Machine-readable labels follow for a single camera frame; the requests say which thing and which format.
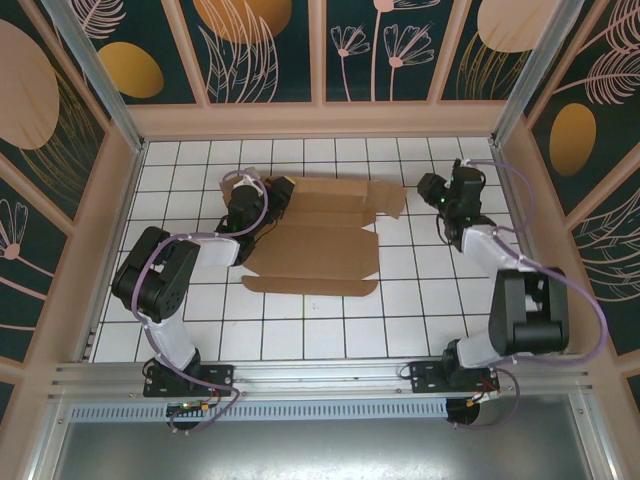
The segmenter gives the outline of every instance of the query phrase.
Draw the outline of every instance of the metal frame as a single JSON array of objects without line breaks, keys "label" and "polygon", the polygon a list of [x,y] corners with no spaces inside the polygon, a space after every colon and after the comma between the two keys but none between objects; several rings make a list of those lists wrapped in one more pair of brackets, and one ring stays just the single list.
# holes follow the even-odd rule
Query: metal frame
[{"label": "metal frame", "polygon": [[493,139],[497,147],[503,145],[511,135],[527,103],[562,47],[566,33],[578,18],[583,4],[584,0],[558,2],[558,6],[551,15],[551,20],[522,69],[522,73],[511,90],[507,104],[493,129]]},{"label": "metal frame", "polygon": [[55,28],[73,53],[75,60],[82,67],[83,72],[91,82],[104,107],[107,109],[115,124],[134,151],[141,148],[141,136],[129,115],[124,100],[113,85],[111,77],[98,58],[93,44],[84,34],[78,19],[71,9],[70,2],[60,0],[42,0],[42,5],[51,17]]}]

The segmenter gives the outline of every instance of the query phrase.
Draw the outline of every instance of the white tile floor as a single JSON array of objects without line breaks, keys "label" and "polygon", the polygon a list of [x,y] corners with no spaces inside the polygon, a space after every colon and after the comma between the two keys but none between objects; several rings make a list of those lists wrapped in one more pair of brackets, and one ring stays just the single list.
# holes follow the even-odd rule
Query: white tile floor
[{"label": "white tile floor", "polygon": [[[206,361],[318,360],[439,355],[455,338],[486,328],[492,285],[470,259],[442,245],[435,210],[415,186],[426,172],[448,178],[462,155],[491,159],[484,138],[349,138],[152,143],[122,239],[118,264],[151,225],[172,233],[213,231],[225,207],[218,182],[255,166],[264,174],[385,179],[407,187],[398,220],[378,216],[380,286],[364,298],[259,294],[244,267],[196,271],[186,328]],[[482,167],[483,212],[511,224],[495,169]],[[145,361],[140,326],[107,299],[94,362]]]}]

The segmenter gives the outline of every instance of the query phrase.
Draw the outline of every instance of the dark green wall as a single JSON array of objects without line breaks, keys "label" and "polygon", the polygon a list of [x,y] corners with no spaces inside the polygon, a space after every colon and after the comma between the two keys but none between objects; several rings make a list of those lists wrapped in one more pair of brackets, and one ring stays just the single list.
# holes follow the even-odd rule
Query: dark green wall
[{"label": "dark green wall", "polygon": [[43,147],[22,150],[0,138],[0,153],[73,219],[102,144],[104,130],[16,0],[0,2],[0,19],[18,27],[40,46],[59,75],[61,96],[56,129]]},{"label": "dark green wall", "polygon": [[[27,208],[28,215],[16,215],[16,205]],[[0,222],[9,235],[9,242],[16,243],[10,225],[24,228],[20,242],[20,257],[39,269],[54,274],[64,250],[67,237],[47,220],[20,194],[0,179]],[[42,313],[44,301],[8,286],[12,282],[30,291],[47,295],[52,278],[19,259],[9,260],[0,256],[0,324],[17,327],[35,327]],[[0,356],[22,362],[33,337],[30,330],[12,330],[0,326]]]}]

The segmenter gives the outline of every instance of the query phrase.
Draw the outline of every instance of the flattened cardboard box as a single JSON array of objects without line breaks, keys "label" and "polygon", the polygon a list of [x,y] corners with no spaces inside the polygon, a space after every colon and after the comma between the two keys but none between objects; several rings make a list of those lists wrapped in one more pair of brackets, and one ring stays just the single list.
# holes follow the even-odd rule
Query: flattened cardboard box
[{"label": "flattened cardboard box", "polygon": [[[386,181],[288,177],[295,181],[289,206],[278,225],[265,227],[244,266],[254,292],[362,297],[378,280],[378,235],[364,230],[376,213],[398,218],[406,191]],[[239,178],[221,184],[225,203]]]}]

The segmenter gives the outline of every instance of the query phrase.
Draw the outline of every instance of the purple cable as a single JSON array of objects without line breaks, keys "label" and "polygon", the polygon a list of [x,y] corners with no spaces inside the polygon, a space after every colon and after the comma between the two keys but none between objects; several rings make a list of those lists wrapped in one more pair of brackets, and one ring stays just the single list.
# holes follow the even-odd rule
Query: purple cable
[{"label": "purple cable", "polygon": [[[263,199],[264,199],[264,206],[262,208],[262,212],[260,213],[260,216],[258,217],[258,219],[254,222],[253,225],[251,225],[248,228],[245,228],[244,230],[241,230],[240,232],[232,232],[232,233],[180,233],[177,235],[171,235],[169,238],[163,240],[162,242],[160,242],[160,244],[156,247],[156,249],[153,251],[153,253],[151,254],[151,256],[149,256],[149,259],[147,260],[147,262],[144,264],[144,267],[142,267],[142,271],[140,272],[140,276],[138,277],[138,280],[136,282],[136,285],[133,289],[133,295],[131,297],[131,312],[133,313],[133,316],[143,325],[144,331],[145,331],[145,335],[147,337],[147,340],[149,341],[149,345],[151,346],[151,348],[153,349],[154,352],[156,352],[156,354],[159,356],[160,360],[162,360],[162,362],[168,367],[170,368],[176,375],[179,375],[180,377],[184,378],[185,380],[191,382],[191,383],[195,383],[196,385],[201,385],[203,387],[209,388],[209,389],[214,389],[214,390],[225,390],[225,391],[230,391],[235,393],[235,396],[233,397],[233,399],[227,404],[225,405],[224,408],[222,408],[216,415],[214,415],[212,418],[210,418],[209,420],[207,420],[206,422],[201,422],[199,423],[197,426],[195,426],[194,428],[192,428],[189,431],[184,431],[184,435],[188,435],[189,432],[191,433],[196,433],[199,430],[202,430],[203,428],[211,425],[213,422],[215,422],[218,418],[220,418],[222,415],[224,415],[227,410],[229,410],[229,408],[231,408],[233,406],[234,403],[236,403],[238,401],[238,397],[240,396],[240,390],[238,390],[237,388],[234,387],[229,387],[227,385],[216,385],[214,383],[209,383],[209,382],[204,382],[202,380],[199,380],[197,378],[194,378],[190,375],[187,375],[186,373],[184,373],[182,370],[180,370],[178,367],[176,367],[175,365],[173,365],[169,359],[167,357],[164,356],[164,354],[160,351],[160,348],[158,347],[158,345],[156,344],[156,342],[153,340],[153,337],[151,336],[151,332],[149,331],[149,329],[147,328],[147,324],[149,322],[148,319],[146,319],[145,317],[143,317],[140,312],[138,312],[138,297],[140,296],[140,290],[142,288],[142,284],[144,282],[145,277],[147,276],[147,273],[149,273],[149,270],[151,269],[151,266],[153,265],[153,262],[155,261],[155,259],[158,257],[158,255],[160,254],[160,252],[162,252],[162,250],[169,245],[171,242],[174,242],[176,240],[185,240],[185,239],[190,239],[190,238],[194,238],[194,239],[201,239],[201,240],[206,240],[206,239],[211,239],[211,238],[232,238],[232,237],[238,237],[240,235],[245,235],[249,232],[251,232],[252,230],[254,230],[258,225],[260,225],[260,223],[262,222],[262,220],[264,219],[264,217],[267,215],[267,210],[269,208],[269,196],[267,193],[267,187],[265,187],[264,183],[262,182],[262,180],[260,180],[260,177],[258,177],[257,175],[255,175],[253,172],[250,172],[248,170],[233,170],[232,172],[227,173],[223,178],[222,181],[226,181],[228,180],[230,177],[234,176],[234,175],[248,175],[249,177],[251,177],[253,180],[256,181],[256,183],[258,184],[258,186],[260,187],[260,189],[262,190],[262,194],[263,194]],[[172,417],[170,419],[170,425],[173,428],[173,432],[177,433],[177,432],[182,432],[182,430],[177,430],[174,425],[173,425],[173,419],[175,417]]]},{"label": "purple cable", "polygon": [[518,383],[516,376],[513,373],[511,373],[509,370],[505,370],[504,368],[494,367],[493,369],[496,372],[504,373],[507,377],[511,378],[511,381],[513,382],[513,386],[516,389],[516,396],[515,396],[515,402],[513,404],[513,408],[511,409],[508,415],[502,417],[500,420],[498,420],[495,423],[491,423],[489,425],[462,425],[459,423],[454,423],[453,424],[454,428],[459,427],[465,430],[493,430],[494,428],[501,427],[502,425],[507,423],[516,414],[516,411],[518,410],[518,405],[520,405],[520,384]]},{"label": "purple cable", "polygon": [[580,295],[582,295],[584,298],[587,299],[587,301],[591,304],[591,306],[593,307],[593,309],[596,311],[596,314],[598,315],[598,319],[600,321],[600,338],[598,339],[598,343],[596,344],[596,346],[593,348],[593,350],[588,353],[587,355],[585,355],[584,357],[581,358],[576,358],[573,360],[556,360],[553,358],[549,358],[549,357],[535,357],[535,356],[527,356],[527,355],[512,355],[509,356],[503,360],[500,360],[496,363],[494,363],[493,365],[502,365],[504,363],[508,363],[513,361],[512,359],[518,359],[518,360],[527,360],[533,363],[538,363],[538,364],[543,364],[543,365],[554,365],[554,366],[560,366],[560,367],[574,367],[576,365],[581,365],[583,363],[589,362],[591,360],[593,360],[595,357],[597,357],[598,355],[600,355],[600,353],[602,352],[602,350],[604,350],[606,344],[607,344],[607,336],[609,333],[609,328],[607,326],[607,318],[604,314],[604,312],[602,311],[602,308],[600,308],[600,305],[598,305],[598,302],[595,298],[593,298],[593,296],[584,288],[582,288],[580,285],[578,285],[577,283],[575,283],[573,280],[565,277],[564,275],[561,275],[557,272],[554,272],[553,270],[546,268],[542,265],[540,265],[537,262],[533,262],[532,260],[529,260],[528,258],[514,252],[507,244],[505,244],[500,237],[497,235],[498,232],[500,231],[507,231],[507,232],[512,232],[512,233],[516,233],[516,232],[522,232],[524,231],[530,224],[531,224],[531,220],[533,219],[533,213],[535,210],[535,197],[533,195],[533,188],[531,187],[531,183],[529,183],[529,180],[527,180],[527,178],[522,174],[522,172],[520,172],[520,170],[518,170],[517,168],[506,164],[506,163],[497,163],[497,162],[490,162],[490,161],[484,161],[484,160],[470,160],[469,161],[469,165],[493,165],[495,167],[500,167],[500,168],[505,168],[513,173],[515,173],[518,177],[520,177],[522,179],[522,181],[526,184],[527,189],[529,190],[529,213],[527,215],[527,218],[525,219],[525,221],[522,223],[521,226],[519,227],[515,227],[515,228],[508,228],[508,227],[503,227],[503,226],[497,226],[496,228],[494,228],[494,237],[493,239],[495,240],[495,242],[500,246],[500,248],[502,248],[502,250],[504,250],[505,253],[507,253],[507,255],[509,255],[510,257],[518,260],[522,265],[525,265],[527,267],[533,268],[535,270],[537,270],[538,272],[544,273],[545,275],[548,275],[551,278],[554,278],[555,280],[558,280],[559,282],[562,282],[563,284],[565,284],[566,286],[573,288],[576,292],[578,292]]}]

